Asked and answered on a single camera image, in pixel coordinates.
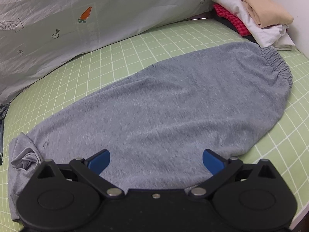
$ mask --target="elastic waistband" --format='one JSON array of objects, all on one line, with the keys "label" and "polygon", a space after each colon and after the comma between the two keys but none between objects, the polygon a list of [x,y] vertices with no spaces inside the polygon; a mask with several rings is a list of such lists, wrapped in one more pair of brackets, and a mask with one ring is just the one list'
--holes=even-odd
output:
[{"label": "elastic waistband", "polygon": [[272,46],[264,47],[261,48],[261,55],[275,71],[279,72],[280,76],[288,81],[289,87],[291,89],[293,86],[292,73],[288,64],[284,61],[279,52]]}]

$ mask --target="red checkered cloth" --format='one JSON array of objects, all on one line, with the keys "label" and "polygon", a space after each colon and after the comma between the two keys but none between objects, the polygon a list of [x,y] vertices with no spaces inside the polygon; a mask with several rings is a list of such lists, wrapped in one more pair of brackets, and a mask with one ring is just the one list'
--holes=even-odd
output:
[{"label": "red checkered cloth", "polygon": [[237,29],[239,35],[241,36],[251,35],[250,31],[248,31],[247,27],[237,16],[234,16],[232,13],[230,13],[228,10],[226,10],[224,7],[222,7],[217,3],[214,4],[214,9],[218,16],[226,18],[233,24],[233,26]]}]

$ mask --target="green grid tablecloth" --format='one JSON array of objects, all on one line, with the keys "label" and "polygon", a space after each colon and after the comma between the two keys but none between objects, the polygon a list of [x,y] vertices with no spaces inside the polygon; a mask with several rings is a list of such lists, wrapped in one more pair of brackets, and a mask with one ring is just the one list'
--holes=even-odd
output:
[{"label": "green grid tablecloth", "polygon": [[[247,40],[212,19],[175,23],[76,57],[19,94],[4,120],[0,231],[21,228],[11,221],[8,207],[8,144],[12,138],[20,132],[27,133],[78,99],[153,63],[236,41]],[[293,74],[293,88],[285,113],[241,159],[245,163],[270,159],[293,191],[299,212],[309,201],[309,60],[298,50],[280,54]]]}]

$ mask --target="orange carrot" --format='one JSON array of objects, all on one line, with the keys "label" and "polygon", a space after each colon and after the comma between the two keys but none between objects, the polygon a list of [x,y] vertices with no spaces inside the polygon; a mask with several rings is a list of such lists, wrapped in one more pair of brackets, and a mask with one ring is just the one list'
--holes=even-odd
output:
[{"label": "orange carrot", "polygon": [[92,9],[92,7],[90,6],[89,8],[87,8],[85,10],[85,12],[78,19],[78,23],[81,23],[81,22],[85,23],[86,22],[85,20],[90,16],[91,9]]}]

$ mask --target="metal screw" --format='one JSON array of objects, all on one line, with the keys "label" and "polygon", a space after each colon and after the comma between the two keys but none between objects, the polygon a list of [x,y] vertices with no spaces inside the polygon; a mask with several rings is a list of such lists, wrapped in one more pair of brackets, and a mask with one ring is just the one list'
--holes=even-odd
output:
[{"label": "metal screw", "polygon": [[201,196],[207,193],[206,189],[202,188],[202,187],[196,187],[194,189],[191,190],[191,193],[195,196]]},{"label": "metal screw", "polygon": [[154,198],[154,199],[159,199],[160,197],[161,197],[160,194],[153,194],[153,195],[152,195],[152,198]]},{"label": "metal screw", "polygon": [[117,187],[112,187],[106,191],[109,196],[118,196],[122,194],[122,190]]}]

